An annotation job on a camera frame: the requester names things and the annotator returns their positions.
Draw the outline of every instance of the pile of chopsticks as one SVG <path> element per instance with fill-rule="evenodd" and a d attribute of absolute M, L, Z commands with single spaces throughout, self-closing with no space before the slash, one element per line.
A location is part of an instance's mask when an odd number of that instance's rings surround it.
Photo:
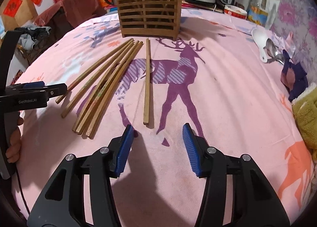
<path fill-rule="evenodd" d="M 99 121 L 103 115 L 103 111 L 109 104 L 109 101 L 115 92 L 115 88 L 142 46 L 143 42 L 134 41 L 133 38 L 130 38 L 128 41 L 124 42 L 90 66 L 68 87 L 65 95 L 59 96 L 56 99 L 56 103 L 59 104 L 84 78 L 97 69 L 97 67 L 102 65 L 67 104 L 66 108 L 61 113 L 62 118 L 65 118 L 92 86 L 92 84 L 95 83 L 95 81 L 105 72 L 89 95 L 80 115 L 77 118 L 77 121 L 72 128 L 75 133 L 82 135 L 86 132 L 87 137 L 94 137 Z"/>

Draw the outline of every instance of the purple flower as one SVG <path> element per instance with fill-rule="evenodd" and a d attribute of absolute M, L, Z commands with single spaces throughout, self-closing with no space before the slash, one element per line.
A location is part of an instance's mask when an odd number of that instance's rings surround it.
<path fill-rule="evenodd" d="M 312 35 L 315 39 L 317 39 L 317 17 L 313 18 L 309 22 L 309 33 Z"/>
<path fill-rule="evenodd" d="M 281 2 L 279 7 L 278 17 L 281 22 L 285 22 L 291 25 L 295 25 L 296 23 L 296 9 L 295 7 L 286 2 Z"/>

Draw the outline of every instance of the pink tablecloth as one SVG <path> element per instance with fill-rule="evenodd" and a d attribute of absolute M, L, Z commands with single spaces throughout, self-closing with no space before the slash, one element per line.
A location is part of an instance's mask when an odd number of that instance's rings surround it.
<path fill-rule="evenodd" d="M 313 164 L 280 82 L 282 65 L 262 63 L 247 34 L 256 27 L 228 15 L 182 10 L 182 40 L 151 38 L 154 122 L 149 127 L 143 125 L 145 46 L 121 80 L 93 140 L 71 130 L 88 94 L 65 119 L 60 116 L 85 81 L 62 105 L 52 99 L 47 108 L 24 112 L 17 166 L 29 208 L 67 154 L 90 155 L 131 123 L 138 137 L 125 172 L 111 180 L 122 225 L 194 226 L 205 180 L 191 171 L 186 154 L 182 126 L 189 122 L 197 135 L 224 154 L 250 154 L 294 221 L 309 195 Z M 48 49 L 19 81 L 69 85 L 127 39 L 121 37 L 117 14 L 90 20 Z M 13 194 L 27 217 L 13 180 Z M 92 222 L 89 213 L 86 219 Z M 229 221 L 227 208 L 225 223 Z"/>

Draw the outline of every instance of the pile of clothes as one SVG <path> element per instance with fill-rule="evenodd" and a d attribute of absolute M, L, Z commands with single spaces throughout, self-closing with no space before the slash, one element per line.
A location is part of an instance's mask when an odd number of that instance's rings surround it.
<path fill-rule="evenodd" d="M 27 51 L 32 50 L 40 41 L 50 35 L 51 27 L 39 27 L 36 25 L 28 25 L 14 30 L 21 31 L 22 35 L 19 44 Z"/>

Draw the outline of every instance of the finger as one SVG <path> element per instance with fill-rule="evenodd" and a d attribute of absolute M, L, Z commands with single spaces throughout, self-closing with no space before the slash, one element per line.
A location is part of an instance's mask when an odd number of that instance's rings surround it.
<path fill-rule="evenodd" d="M 14 146 L 10 146 L 7 152 L 5 153 L 5 155 L 7 158 L 10 158 L 14 156 L 15 154 L 18 154 L 20 149 L 21 149 L 21 142 L 16 143 Z"/>
<path fill-rule="evenodd" d="M 20 158 L 20 153 L 15 154 L 14 156 L 12 156 L 12 157 L 10 157 L 10 158 L 8 159 L 8 162 L 9 162 L 9 163 L 15 163 L 17 160 L 19 160 L 19 158 Z"/>
<path fill-rule="evenodd" d="M 24 123 L 24 119 L 19 117 L 18 119 L 18 126 L 22 125 Z"/>
<path fill-rule="evenodd" d="M 11 136 L 10 136 L 10 144 L 11 145 L 15 145 L 16 143 L 18 143 L 21 139 L 21 131 L 20 129 L 17 127 L 15 129 L 14 132 L 12 132 Z"/>

